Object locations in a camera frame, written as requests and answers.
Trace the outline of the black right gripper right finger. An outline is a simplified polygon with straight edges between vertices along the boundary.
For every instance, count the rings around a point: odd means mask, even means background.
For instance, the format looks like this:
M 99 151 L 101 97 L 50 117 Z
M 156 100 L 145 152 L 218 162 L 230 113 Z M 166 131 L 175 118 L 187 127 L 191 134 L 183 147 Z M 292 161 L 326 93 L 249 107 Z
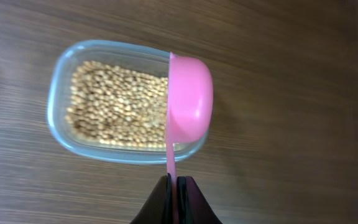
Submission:
M 194 178 L 177 178 L 178 218 L 180 224 L 223 224 L 215 215 Z

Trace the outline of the pink plastic measuring scoop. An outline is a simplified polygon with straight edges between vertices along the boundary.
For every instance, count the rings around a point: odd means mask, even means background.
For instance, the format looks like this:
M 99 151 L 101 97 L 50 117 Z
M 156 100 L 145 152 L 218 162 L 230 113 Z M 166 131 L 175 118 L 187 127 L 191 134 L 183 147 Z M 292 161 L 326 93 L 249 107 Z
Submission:
M 173 145 L 201 139 L 209 128 L 212 110 L 213 83 L 207 66 L 197 58 L 170 53 L 165 141 L 174 224 L 179 222 L 179 217 Z

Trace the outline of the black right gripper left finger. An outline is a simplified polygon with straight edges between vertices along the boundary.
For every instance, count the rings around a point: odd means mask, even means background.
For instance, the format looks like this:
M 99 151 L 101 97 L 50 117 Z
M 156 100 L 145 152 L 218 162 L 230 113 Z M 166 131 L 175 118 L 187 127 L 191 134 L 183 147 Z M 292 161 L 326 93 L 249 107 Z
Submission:
M 162 176 L 130 224 L 172 224 L 171 175 Z

